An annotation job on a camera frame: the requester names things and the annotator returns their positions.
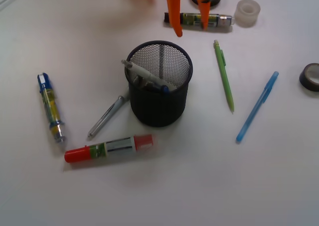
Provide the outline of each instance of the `red marker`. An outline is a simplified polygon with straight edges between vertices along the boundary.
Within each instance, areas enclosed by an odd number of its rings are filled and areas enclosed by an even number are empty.
[[[140,150],[146,150],[153,145],[154,142],[151,134],[143,136],[135,135],[128,138],[107,141],[96,145],[89,145],[83,148],[66,151],[64,159],[68,163],[74,163],[123,153],[135,153]]]

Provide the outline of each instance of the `pen clip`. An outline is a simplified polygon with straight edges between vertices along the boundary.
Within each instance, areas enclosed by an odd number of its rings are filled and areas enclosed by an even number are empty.
[[[225,57],[224,57],[224,52],[223,52],[223,50],[220,50],[220,52],[221,52],[221,58],[222,58],[222,60],[224,62],[224,67],[226,67],[226,60],[225,60]]]
[[[264,95],[263,103],[267,100],[267,97],[269,96],[270,90],[266,90],[266,94]]]

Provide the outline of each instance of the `silver pen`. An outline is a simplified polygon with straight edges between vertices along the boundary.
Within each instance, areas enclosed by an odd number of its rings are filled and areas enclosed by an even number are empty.
[[[114,115],[114,113],[129,99],[129,91],[127,90],[123,95],[119,95],[116,102],[104,113],[99,121],[92,127],[88,133],[88,139],[92,139],[105,125],[105,123]]]

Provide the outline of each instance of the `clear tape roll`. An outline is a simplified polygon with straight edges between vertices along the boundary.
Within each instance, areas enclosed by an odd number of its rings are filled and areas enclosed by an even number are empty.
[[[241,0],[237,4],[235,21],[244,27],[253,26],[258,18],[260,5],[254,0]]]

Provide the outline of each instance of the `pen holder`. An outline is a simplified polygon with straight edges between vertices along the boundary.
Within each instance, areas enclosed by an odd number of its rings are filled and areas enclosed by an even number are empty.
[[[176,121],[185,109],[188,83],[193,73],[189,55],[171,42],[151,41],[135,48],[127,61],[145,68],[176,87],[169,93],[143,90],[143,81],[136,81],[139,76],[125,69],[135,116],[142,123],[154,127],[167,126]]]

